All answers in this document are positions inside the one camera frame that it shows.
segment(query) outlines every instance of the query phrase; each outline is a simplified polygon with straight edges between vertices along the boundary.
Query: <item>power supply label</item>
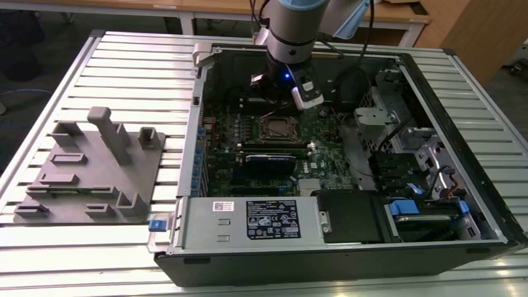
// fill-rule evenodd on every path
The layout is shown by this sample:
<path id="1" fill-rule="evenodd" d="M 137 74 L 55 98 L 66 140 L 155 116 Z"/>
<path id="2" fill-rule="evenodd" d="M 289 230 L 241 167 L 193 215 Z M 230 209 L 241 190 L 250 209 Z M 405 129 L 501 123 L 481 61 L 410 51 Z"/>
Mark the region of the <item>power supply label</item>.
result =
<path id="1" fill-rule="evenodd" d="M 297 202 L 294 200 L 246 201 L 247 238 L 299 238 Z"/>

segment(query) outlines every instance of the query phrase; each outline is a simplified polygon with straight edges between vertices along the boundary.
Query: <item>cpu socket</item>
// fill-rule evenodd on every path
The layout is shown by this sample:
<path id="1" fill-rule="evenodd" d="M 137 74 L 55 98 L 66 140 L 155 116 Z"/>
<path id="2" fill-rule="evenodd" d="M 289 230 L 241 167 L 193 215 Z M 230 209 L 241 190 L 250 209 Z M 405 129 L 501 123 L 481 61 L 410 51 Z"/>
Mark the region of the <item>cpu socket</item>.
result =
<path id="1" fill-rule="evenodd" d="M 259 141 L 298 142 L 297 120 L 290 117 L 269 116 L 259 120 Z"/>

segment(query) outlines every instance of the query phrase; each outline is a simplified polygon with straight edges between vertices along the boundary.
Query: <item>motherboard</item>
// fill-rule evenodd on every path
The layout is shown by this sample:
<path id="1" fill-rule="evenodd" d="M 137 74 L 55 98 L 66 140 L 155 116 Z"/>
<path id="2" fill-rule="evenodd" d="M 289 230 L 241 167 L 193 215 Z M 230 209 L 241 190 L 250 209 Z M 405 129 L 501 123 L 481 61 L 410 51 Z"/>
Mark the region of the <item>motherboard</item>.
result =
<path id="1" fill-rule="evenodd" d="M 309 195 L 306 184 L 313 190 L 354 187 L 338 132 L 342 115 L 330 108 L 294 115 L 246 115 L 229 107 L 207 112 L 209 196 Z"/>

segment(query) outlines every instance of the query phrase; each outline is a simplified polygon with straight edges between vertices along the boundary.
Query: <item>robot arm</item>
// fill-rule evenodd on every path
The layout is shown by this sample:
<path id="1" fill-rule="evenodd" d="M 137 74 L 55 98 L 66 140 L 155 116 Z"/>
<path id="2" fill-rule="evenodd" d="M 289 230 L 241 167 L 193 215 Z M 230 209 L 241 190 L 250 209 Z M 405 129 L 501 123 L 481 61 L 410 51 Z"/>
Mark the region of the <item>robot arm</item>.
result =
<path id="1" fill-rule="evenodd" d="M 251 85 L 289 89 L 298 110 L 321 104 L 322 91 L 310 65 L 317 32 L 350 38 L 366 8 L 367 0 L 270 0 L 263 14 L 269 19 L 266 68 L 253 76 Z"/>

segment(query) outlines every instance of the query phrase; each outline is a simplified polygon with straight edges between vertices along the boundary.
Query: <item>aluminum extrusion table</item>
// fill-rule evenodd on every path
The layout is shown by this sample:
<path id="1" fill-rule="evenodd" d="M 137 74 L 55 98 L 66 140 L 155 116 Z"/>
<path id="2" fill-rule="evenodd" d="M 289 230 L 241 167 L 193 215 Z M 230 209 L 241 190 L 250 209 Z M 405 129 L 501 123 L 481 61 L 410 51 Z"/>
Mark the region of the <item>aluminum extrusion table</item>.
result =
<path id="1" fill-rule="evenodd" d="M 242 38 L 94 32 L 65 74 L 35 125 L 0 179 L 0 295 L 107 296 L 167 293 L 197 296 L 522 296 L 528 249 L 471 262 L 433 277 L 246 287 L 178 288 L 146 251 L 147 228 L 133 226 L 14 227 L 13 210 L 37 176 L 54 122 L 81 121 L 91 106 L 111 109 L 127 131 L 154 126 L 167 135 L 150 214 L 174 207 L 175 180 L 191 98 L 191 50 L 197 42 L 247 44 Z M 358 50 L 357 45 L 342 49 Z M 407 52 L 427 78 L 494 186 L 528 230 L 526 142 L 455 56 L 439 49 L 370 46 Z M 167 242 L 157 236 L 157 243 Z"/>

